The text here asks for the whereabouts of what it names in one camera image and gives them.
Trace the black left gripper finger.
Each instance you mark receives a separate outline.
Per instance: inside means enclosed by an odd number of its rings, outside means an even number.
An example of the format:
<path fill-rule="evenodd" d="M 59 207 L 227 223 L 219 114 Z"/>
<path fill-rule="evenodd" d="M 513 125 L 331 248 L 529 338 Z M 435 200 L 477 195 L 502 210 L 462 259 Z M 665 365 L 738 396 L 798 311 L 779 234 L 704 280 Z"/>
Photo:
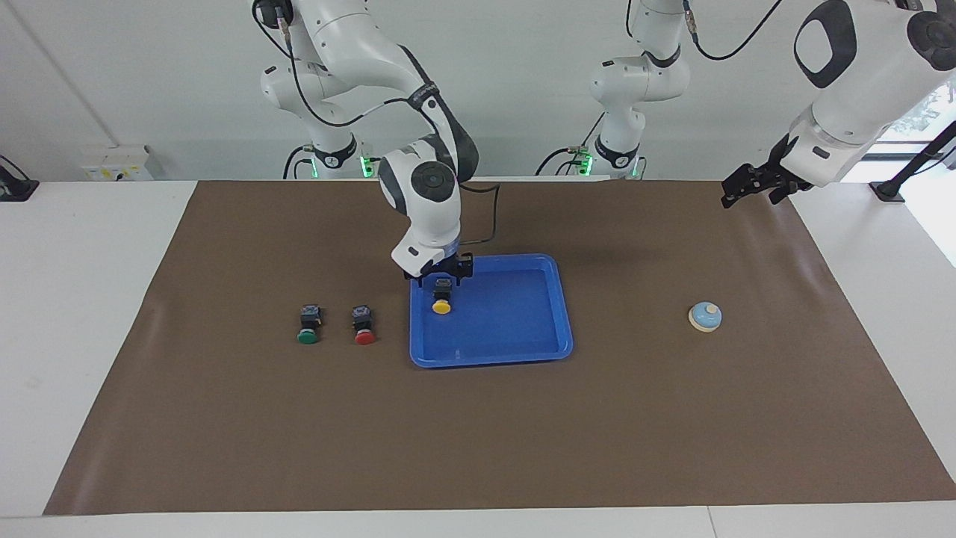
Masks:
<path fill-rule="evenodd" d="M 728 210 L 738 201 L 751 195 L 762 193 L 763 176 L 765 170 L 762 167 L 755 167 L 752 164 L 741 164 L 728 177 L 721 181 L 723 197 L 721 205 Z"/>
<path fill-rule="evenodd" d="M 761 176 L 748 181 L 748 193 L 751 195 L 766 193 L 772 205 L 785 199 L 785 179 L 782 176 Z"/>

